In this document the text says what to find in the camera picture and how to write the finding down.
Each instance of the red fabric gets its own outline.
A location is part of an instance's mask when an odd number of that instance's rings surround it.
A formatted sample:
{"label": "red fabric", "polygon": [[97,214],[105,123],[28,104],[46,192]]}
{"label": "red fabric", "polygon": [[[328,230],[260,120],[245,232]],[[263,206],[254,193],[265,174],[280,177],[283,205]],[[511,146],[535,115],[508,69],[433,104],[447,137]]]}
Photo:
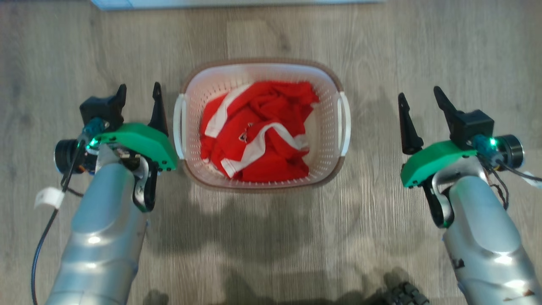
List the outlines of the red fabric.
{"label": "red fabric", "polygon": [[[201,158],[209,159],[228,176],[222,160],[241,161],[255,137],[271,123],[282,124],[292,137],[305,134],[304,122],[318,102],[311,84],[256,82],[242,92],[227,108],[228,118],[216,138],[205,135],[205,129],[227,95],[216,98],[205,107],[200,125]],[[308,150],[297,150],[273,128],[265,133],[265,152],[234,178],[242,181],[268,182],[298,179],[308,175],[302,158]]]}

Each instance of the plastic basket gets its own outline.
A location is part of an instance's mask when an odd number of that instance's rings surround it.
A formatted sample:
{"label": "plastic basket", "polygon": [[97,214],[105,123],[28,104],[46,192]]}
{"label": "plastic basket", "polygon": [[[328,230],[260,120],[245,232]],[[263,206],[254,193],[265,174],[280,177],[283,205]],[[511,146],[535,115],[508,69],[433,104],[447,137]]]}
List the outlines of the plastic basket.
{"label": "plastic basket", "polygon": [[[320,103],[305,121],[310,152],[304,157],[309,175],[303,179],[265,183],[230,180],[200,157],[199,124],[205,105],[238,86],[256,81],[308,81]],[[202,186],[248,192],[321,186],[343,165],[350,143],[350,107],[337,77],[315,62],[251,59],[211,63],[194,70],[175,103],[173,138],[184,170]]]}

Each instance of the white cable label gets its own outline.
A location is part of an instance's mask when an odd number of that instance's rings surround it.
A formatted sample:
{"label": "white cable label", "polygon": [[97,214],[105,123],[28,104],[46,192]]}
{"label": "white cable label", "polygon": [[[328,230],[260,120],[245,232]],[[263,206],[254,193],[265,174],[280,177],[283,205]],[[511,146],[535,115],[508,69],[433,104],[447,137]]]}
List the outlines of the white cable label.
{"label": "white cable label", "polygon": [[[534,176],[533,174],[529,173],[528,171],[524,171],[523,172],[525,175],[529,175],[529,176]],[[529,183],[530,185],[534,186],[535,188],[539,188],[539,189],[542,189],[542,182],[540,181],[535,181],[535,180],[532,180],[532,179],[529,179],[529,178],[525,178],[525,177],[522,177],[523,180],[527,181],[527,183]]]}
{"label": "white cable label", "polygon": [[44,188],[36,195],[36,202],[34,203],[34,208],[40,205],[50,205],[55,208],[60,208],[62,200],[64,200],[64,195],[65,193],[63,193],[57,188]]}

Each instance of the robotic arm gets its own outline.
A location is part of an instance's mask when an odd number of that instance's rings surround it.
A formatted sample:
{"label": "robotic arm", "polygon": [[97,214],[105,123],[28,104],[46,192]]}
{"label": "robotic arm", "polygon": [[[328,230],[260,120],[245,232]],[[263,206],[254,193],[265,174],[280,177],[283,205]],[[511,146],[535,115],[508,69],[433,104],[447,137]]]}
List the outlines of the robotic arm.
{"label": "robotic arm", "polygon": [[458,111],[439,87],[434,91],[450,141],[425,149],[399,95],[403,153],[412,155],[401,170],[403,186],[422,187],[435,225],[446,229],[444,244],[467,303],[542,304],[533,264],[506,213],[508,196],[501,204],[486,174],[498,178],[495,170],[520,167],[521,143],[512,135],[491,138],[494,121],[485,113]]}
{"label": "robotic arm", "polygon": [[177,166],[159,83],[153,98],[152,118],[144,125],[124,123],[125,85],[115,96],[91,97],[80,106],[81,136],[57,144],[55,163],[68,177],[63,186],[71,173],[87,171],[94,178],[72,219],[46,305],[126,304],[138,271],[146,213],[154,208],[158,173]]}

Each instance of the silver metal tube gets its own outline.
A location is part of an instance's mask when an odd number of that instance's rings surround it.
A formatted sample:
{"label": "silver metal tube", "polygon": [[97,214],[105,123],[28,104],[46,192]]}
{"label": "silver metal tube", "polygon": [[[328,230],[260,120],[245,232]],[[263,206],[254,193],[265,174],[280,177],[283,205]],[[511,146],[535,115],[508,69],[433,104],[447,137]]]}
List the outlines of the silver metal tube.
{"label": "silver metal tube", "polygon": [[542,290],[518,229],[491,187],[465,176],[451,187],[454,221],[444,243],[470,305],[542,304]]}
{"label": "silver metal tube", "polygon": [[134,184],[118,163],[96,173],[72,219],[46,305],[126,304],[146,229],[146,215],[132,201]]}

